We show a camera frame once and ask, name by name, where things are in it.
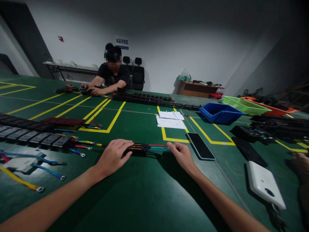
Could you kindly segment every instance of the wooden desk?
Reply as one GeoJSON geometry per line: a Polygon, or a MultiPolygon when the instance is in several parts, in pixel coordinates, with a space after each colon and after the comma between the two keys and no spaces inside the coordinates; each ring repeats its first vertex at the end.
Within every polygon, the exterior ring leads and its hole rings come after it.
{"type": "Polygon", "coordinates": [[[210,93],[215,93],[218,88],[224,89],[223,87],[203,85],[193,82],[181,81],[178,88],[177,94],[193,97],[204,97],[208,98],[210,93]]]}

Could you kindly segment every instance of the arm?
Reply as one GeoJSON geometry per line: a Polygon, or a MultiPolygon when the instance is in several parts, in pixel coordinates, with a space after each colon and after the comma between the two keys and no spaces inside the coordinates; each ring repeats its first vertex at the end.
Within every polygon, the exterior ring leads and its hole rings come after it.
{"type": "Polygon", "coordinates": [[[170,142],[167,143],[167,146],[175,155],[180,166],[196,181],[214,204],[232,231],[269,231],[203,175],[194,164],[188,146],[181,143],[175,143],[174,146],[170,142]]]}
{"type": "Polygon", "coordinates": [[[104,89],[99,89],[96,87],[90,87],[88,90],[92,90],[91,91],[91,95],[95,95],[95,96],[100,96],[100,95],[105,95],[114,91],[117,91],[118,88],[124,88],[126,86],[126,83],[123,80],[118,81],[118,83],[113,84],[109,87],[106,87],[104,89]]]}
{"type": "Polygon", "coordinates": [[[128,140],[111,141],[96,165],[7,219],[0,225],[0,231],[46,231],[88,189],[122,167],[132,152],[121,156],[133,144],[128,140]]]}
{"type": "Polygon", "coordinates": [[[81,87],[82,88],[90,88],[90,87],[94,87],[95,85],[96,86],[101,86],[102,83],[104,82],[104,79],[100,76],[96,76],[91,82],[90,84],[88,83],[82,83],[81,84],[81,87]]]}

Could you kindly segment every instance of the smartphone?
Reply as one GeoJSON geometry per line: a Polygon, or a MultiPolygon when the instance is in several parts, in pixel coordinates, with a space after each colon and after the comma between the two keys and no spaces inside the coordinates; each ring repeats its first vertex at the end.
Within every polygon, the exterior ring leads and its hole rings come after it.
{"type": "Polygon", "coordinates": [[[206,143],[202,140],[197,133],[186,134],[193,149],[200,160],[215,160],[213,153],[209,150],[206,143]]]}

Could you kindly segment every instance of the hand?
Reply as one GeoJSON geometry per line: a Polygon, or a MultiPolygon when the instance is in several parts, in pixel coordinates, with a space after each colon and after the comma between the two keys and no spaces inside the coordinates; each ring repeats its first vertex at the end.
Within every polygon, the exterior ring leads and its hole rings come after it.
{"type": "Polygon", "coordinates": [[[121,156],[133,144],[132,141],[123,139],[112,140],[108,144],[97,164],[92,167],[96,182],[100,182],[105,177],[110,176],[127,162],[132,152],[129,151],[123,158],[121,156]]]}
{"type": "Polygon", "coordinates": [[[190,149],[187,145],[184,145],[182,143],[174,143],[174,145],[171,142],[167,143],[167,146],[169,150],[172,151],[174,156],[176,157],[176,160],[180,164],[180,166],[187,172],[187,173],[193,173],[198,170],[197,166],[195,165],[190,149]]]}
{"type": "Polygon", "coordinates": [[[96,88],[96,87],[89,87],[87,89],[87,91],[88,90],[91,90],[90,95],[92,95],[92,96],[100,96],[100,95],[104,95],[105,94],[104,89],[99,89],[99,88],[96,88]]]}
{"type": "Polygon", "coordinates": [[[81,88],[88,89],[89,87],[91,87],[91,85],[88,84],[88,83],[82,83],[81,84],[81,88]]]}

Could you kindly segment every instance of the person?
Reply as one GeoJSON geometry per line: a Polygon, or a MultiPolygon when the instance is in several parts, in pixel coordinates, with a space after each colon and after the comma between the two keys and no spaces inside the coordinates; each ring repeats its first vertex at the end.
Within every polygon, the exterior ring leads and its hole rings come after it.
{"type": "MultiPolygon", "coordinates": [[[[133,144],[132,141],[123,139],[111,141],[97,164],[68,184],[7,219],[0,225],[0,231],[46,231],[88,189],[121,168],[132,152],[121,157],[133,144]]],[[[170,142],[167,146],[180,166],[201,187],[232,231],[269,231],[203,175],[194,164],[188,146],[181,143],[173,145],[170,142]]]]}
{"type": "Polygon", "coordinates": [[[131,89],[130,71],[121,64],[121,55],[121,48],[114,47],[111,43],[108,43],[105,46],[104,53],[107,63],[101,64],[97,76],[90,84],[83,83],[81,87],[91,90],[91,95],[94,96],[105,95],[117,91],[118,88],[131,89]],[[104,81],[107,88],[100,89],[95,87],[101,86],[104,81]]]}

